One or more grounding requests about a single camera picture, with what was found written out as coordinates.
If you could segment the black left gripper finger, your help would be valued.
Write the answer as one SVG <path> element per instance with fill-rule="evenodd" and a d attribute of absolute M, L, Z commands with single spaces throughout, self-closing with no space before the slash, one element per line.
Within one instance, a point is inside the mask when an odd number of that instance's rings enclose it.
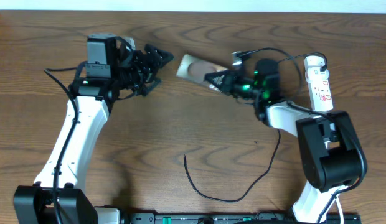
<path fill-rule="evenodd" d="M 155 69 L 163 68 L 174 59 L 172 53 L 161 50 L 151 44 L 146 44 L 144 50 L 146 51 L 149 65 Z"/>
<path fill-rule="evenodd" d="M 147 86 L 146 84 L 144 84 L 141 88 L 141 92 L 140 94 L 142 96 L 147 96 L 151 91 L 153 91 L 159 84 L 161 83 L 161 79 L 160 78 L 154 78 L 152 82 L 149 83 L 149 85 Z"/>

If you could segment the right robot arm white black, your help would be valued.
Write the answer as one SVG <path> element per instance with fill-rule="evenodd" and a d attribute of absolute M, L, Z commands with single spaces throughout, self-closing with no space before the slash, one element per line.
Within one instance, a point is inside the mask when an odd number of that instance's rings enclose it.
<path fill-rule="evenodd" d="M 338 196 L 358 187 L 367 173 L 367 160 L 345 111 L 334 111 L 327 61 L 322 56 L 304 58 L 311 108 L 303 108 L 281 96 L 278 62 L 259 60 L 255 76 L 246 78 L 243 63 L 236 70 L 208 73 L 204 80 L 221 93 L 251 99 L 255 114 L 265 125 L 298 138 L 307 179 L 292 207 L 296 221 L 322 223 Z"/>

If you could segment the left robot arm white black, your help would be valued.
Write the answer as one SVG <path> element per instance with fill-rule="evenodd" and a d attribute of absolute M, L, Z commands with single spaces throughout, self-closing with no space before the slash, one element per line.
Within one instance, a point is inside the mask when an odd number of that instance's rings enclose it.
<path fill-rule="evenodd" d="M 74 68 L 64 87 L 67 114 L 52 153 L 32 185 L 20 185 L 13 197 L 19 223 L 127 223 L 117 207 L 94 206 L 85 194 L 96 141 L 120 91 L 146 96 L 160 82 L 157 72 L 173 54 L 132 38 L 96 33 L 87 38 L 87 59 Z"/>

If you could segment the white USB charger plug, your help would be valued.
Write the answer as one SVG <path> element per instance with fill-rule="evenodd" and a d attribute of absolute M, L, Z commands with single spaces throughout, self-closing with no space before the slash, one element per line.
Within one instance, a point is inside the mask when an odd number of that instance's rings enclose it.
<path fill-rule="evenodd" d="M 305 69 L 308 69 L 309 67 L 320 67 L 322 68 L 323 66 L 325 66 L 325 60 L 320 57 L 320 56 L 317 56 L 317 55 L 310 55 L 310 56 L 307 56 L 305 59 L 304 59 L 304 67 Z"/>

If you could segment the white power strip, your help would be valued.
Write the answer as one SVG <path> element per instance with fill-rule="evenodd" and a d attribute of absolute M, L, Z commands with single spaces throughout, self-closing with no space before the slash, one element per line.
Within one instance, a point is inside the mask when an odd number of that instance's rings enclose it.
<path fill-rule="evenodd" d="M 320 71 L 320 67 L 309 67 L 306 70 L 311 107 L 314 111 L 327 112 L 333 109 L 329 85 L 329 71 Z"/>

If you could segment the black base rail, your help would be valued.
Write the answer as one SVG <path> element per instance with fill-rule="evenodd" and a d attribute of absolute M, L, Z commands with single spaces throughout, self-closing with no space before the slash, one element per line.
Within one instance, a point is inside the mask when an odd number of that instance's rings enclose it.
<path fill-rule="evenodd" d="M 286 217 L 282 212 L 260 212 L 257 214 L 209 215 L 209 214 L 162 214 L 134 213 L 129 216 L 130 224 L 233 224 L 233 223 L 303 223 Z"/>

